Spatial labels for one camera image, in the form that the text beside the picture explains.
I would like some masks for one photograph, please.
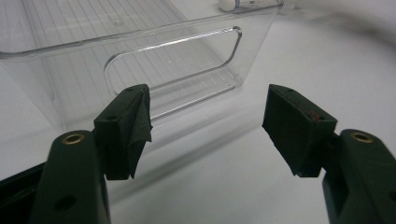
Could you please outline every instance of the white surface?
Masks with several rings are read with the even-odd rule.
[[[336,13],[279,15],[244,86],[155,123],[136,180],[108,183],[113,223],[328,223],[321,178],[291,175],[261,128],[270,83],[299,91],[396,155],[395,45]],[[1,73],[0,178],[43,161],[53,133]]]

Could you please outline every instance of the transparent plastic container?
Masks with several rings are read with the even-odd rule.
[[[61,132],[90,129],[124,88],[159,119],[240,86],[281,0],[4,0],[0,66]]]

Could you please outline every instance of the plastic bin rim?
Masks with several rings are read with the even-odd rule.
[[[283,0],[277,0],[277,2],[279,3],[278,5],[274,5],[274,6],[270,6],[270,7],[251,9],[249,11],[243,11],[243,12],[227,13],[225,15],[206,17],[206,18],[196,19],[196,20],[191,20],[191,21],[183,21],[183,22],[168,24],[168,25],[159,26],[159,27],[155,27],[155,28],[148,28],[145,30],[136,30],[136,31],[128,32],[128,33],[99,36],[96,38],[90,38],[90,39],[86,39],[86,40],[80,40],[80,41],[61,44],[61,45],[54,45],[54,46],[49,46],[49,47],[45,47],[45,48],[41,48],[41,49],[29,49],[29,50],[25,50],[25,51],[16,51],[16,52],[0,51],[0,60],[1,61],[15,61],[15,62],[30,61],[30,60],[35,60],[37,58],[43,58],[43,57],[50,56],[50,55],[64,53],[64,52],[58,52],[62,49],[69,49],[70,51],[75,51],[79,47],[85,46],[88,48],[91,45],[97,44],[98,42],[102,42],[102,41],[108,41],[109,43],[117,42],[120,39],[125,38],[125,37],[126,38],[131,38],[131,37],[135,38],[135,37],[139,37],[139,36],[153,35],[153,34],[162,32],[164,30],[179,29],[182,27],[190,26],[192,24],[208,23],[213,20],[216,20],[216,21],[233,20],[233,19],[237,19],[240,17],[252,16],[255,14],[261,14],[264,12],[279,9],[283,6]]]

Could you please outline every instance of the clear plastic bin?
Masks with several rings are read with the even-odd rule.
[[[240,86],[281,0],[3,0],[0,66],[61,132],[90,129],[122,89],[155,120]]]

